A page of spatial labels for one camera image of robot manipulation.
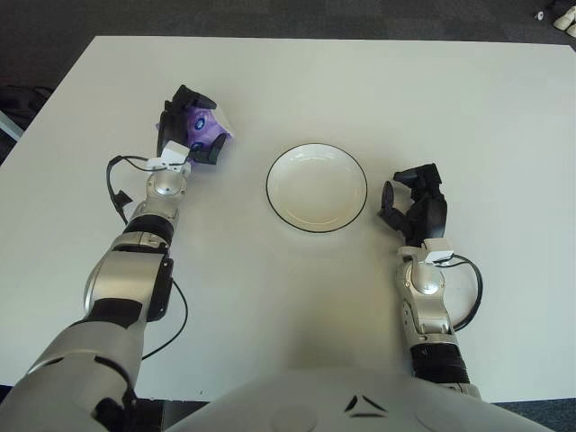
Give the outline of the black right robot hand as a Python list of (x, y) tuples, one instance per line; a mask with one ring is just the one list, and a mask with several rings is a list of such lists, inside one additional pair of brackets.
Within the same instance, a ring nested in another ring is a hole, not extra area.
[(419, 247), (426, 239), (442, 238), (447, 202), (440, 191), (442, 180), (437, 166), (432, 163), (396, 172), (393, 180), (410, 189), (412, 204), (406, 212), (395, 208), (392, 183), (386, 181), (378, 216), (404, 237), (406, 246)]

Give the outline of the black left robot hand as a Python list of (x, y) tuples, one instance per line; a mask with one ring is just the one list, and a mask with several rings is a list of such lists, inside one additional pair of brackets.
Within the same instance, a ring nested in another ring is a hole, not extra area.
[(217, 116), (217, 104), (185, 85), (166, 100), (157, 124), (157, 156), (170, 141), (188, 148), (187, 162), (215, 165), (233, 135)]

